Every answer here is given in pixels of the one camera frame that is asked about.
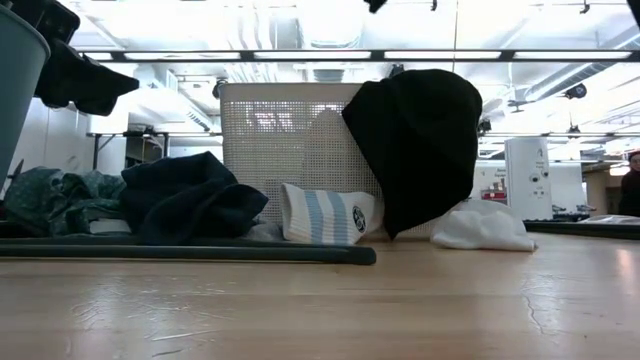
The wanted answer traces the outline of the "clear plastic bag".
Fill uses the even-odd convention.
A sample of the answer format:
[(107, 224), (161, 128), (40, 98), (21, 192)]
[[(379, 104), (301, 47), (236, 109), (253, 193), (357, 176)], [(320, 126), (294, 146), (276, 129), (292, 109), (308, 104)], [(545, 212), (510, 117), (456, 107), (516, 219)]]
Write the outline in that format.
[(605, 224), (605, 225), (632, 225), (640, 226), (640, 217), (627, 215), (598, 215), (581, 220), (583, 224)]

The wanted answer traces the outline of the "teal dotted cloth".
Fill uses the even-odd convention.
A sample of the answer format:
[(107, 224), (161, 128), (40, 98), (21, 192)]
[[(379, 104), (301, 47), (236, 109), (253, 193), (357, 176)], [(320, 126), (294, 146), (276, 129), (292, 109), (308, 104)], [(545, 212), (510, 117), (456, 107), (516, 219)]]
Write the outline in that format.
[(101, 219), (121, 219), (120, 176), (36, 167), (12, 180), (4, 205), (10, 220), (39, 236), (89, 234)]

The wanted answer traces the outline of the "red bins shelf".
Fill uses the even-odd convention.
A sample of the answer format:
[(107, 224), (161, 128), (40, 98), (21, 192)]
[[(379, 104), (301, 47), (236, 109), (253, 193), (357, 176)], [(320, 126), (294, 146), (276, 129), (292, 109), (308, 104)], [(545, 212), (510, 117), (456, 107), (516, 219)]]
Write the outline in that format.
[(481, 199), (507, 205), (507, 191), (503, 182), (494, 182), (480, 191)]

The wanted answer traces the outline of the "grey striped sock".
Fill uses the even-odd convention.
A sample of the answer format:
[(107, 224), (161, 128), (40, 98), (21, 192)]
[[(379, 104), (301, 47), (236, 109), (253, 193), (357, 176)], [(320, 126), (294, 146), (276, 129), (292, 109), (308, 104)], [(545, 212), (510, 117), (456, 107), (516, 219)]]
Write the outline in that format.
[(243, 239), (263, 242), (284, 241), (283, 231), (280, 225), (273, 222), (259, 222), (243, 235)]

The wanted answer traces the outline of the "dark grey clothes hanger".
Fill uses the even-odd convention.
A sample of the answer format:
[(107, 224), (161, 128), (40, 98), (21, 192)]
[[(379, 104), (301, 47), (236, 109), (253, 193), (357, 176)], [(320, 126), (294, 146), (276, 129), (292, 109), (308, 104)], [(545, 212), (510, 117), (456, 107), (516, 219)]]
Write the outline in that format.
[(371, 247), (199, 238), (191, 245), (143, 245), (132, 236), (0, 238), (0, 257), (314, 262), (373, 265)]

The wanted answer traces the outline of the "teal plastic bin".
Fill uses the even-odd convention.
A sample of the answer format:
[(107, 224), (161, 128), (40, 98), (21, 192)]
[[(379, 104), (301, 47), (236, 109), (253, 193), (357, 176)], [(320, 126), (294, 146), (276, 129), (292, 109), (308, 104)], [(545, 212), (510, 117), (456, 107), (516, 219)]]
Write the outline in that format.
[(31, 99), (49, 57), (44, 37), (0, 5), (0, 188), (6, 181)]

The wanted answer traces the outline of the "person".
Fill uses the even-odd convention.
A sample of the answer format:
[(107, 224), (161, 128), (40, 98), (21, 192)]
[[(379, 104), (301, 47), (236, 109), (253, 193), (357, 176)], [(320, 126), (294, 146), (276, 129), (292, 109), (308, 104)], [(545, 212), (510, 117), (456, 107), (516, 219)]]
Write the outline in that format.
[(630, 170), (621, 181), (619, 214), (640, 217), (640, 151), (629, 155)]

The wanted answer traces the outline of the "white cloth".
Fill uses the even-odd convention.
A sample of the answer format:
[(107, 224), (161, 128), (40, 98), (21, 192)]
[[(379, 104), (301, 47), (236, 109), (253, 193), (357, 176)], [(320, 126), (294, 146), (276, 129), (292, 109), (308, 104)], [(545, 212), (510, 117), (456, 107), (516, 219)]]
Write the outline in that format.
[(461, 250), (534, 252), (536, 242), (510, 207), (498, 202), (468, 199), (455, 205), (432, 227), (430, 241)]

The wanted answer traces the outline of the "white sock with blue stripes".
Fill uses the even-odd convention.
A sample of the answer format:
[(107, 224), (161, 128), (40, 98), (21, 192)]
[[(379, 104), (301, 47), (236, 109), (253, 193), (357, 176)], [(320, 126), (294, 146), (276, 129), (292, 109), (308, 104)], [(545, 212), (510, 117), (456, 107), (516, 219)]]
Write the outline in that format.
[(382, 227), (384, 203), (365, 192), (280, 188), (286, 240), (314, 245), (355, 245)]

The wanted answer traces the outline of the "white perforated plastic basket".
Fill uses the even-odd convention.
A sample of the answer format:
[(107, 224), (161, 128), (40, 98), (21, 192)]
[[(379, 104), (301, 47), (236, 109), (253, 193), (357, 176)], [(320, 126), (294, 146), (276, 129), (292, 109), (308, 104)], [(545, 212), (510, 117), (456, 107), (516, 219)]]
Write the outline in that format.
[[(222, 88), (224, 164), (240, 183), (267, 196), (260, 219), (282, 227), (283, 183), (304, 190), (365, 192), (382, 200), (378, 182), (341, 116), (358, 89), (356, 84), (320, 83)], [(382, 218), (382, 227), (361, 239), (386, 235)]]

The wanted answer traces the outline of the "dark navy cloth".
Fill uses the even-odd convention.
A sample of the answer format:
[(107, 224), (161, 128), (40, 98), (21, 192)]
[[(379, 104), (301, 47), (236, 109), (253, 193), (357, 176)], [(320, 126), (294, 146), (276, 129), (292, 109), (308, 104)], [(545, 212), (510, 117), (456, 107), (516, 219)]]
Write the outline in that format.
[(240, 237), (268, 203), (210, 152), (139, 164), (123, 170), (121, 177), (121, 211), (145, 245)]

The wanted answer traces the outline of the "white pillar with fixtures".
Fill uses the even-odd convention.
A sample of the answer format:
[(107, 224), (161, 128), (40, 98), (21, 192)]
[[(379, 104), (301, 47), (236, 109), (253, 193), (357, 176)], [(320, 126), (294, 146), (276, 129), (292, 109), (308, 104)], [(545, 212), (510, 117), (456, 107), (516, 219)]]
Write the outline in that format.
[(508, 205), (523, 221), (553, 218), (547, 139), (518, 137), (505, 142)]

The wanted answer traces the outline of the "black cloth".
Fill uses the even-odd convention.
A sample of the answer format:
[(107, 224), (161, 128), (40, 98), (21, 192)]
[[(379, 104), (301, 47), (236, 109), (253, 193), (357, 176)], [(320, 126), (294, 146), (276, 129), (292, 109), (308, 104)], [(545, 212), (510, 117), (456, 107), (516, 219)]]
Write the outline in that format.
[(407, 70), (361, 85), (341, 112), (382, 191), (391, 238), (467, 199), (483, 100), (445, 70)]
[(59, 39), (48, 42), (51, 57), (45, 63), (35, 96), (50, 108), (73, 103), (90, 115), (109, 116), (120, 96), (139, 88), (136, 78), (113, 71), (80, 55)]

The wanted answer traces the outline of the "black metal background table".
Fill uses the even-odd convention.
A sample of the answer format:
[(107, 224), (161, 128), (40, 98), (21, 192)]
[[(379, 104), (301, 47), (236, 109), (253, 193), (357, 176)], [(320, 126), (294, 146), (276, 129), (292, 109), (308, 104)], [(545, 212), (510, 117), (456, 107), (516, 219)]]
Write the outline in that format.
[(172, 137), (217, 137), (222, 136), (221, 132), (146, 132), (146, 131), (126, 131), (121, 133), (87, 133), (87, 137), (93, 139), (93, 156), (92, 156), (92, 169), (96, 170), (99, 164), (100, 151), (114, 138), (156, 138), (161, 137), (163, 143), (161, 144), (162, 156), (167, 157), (169, 155), (169, 144)]

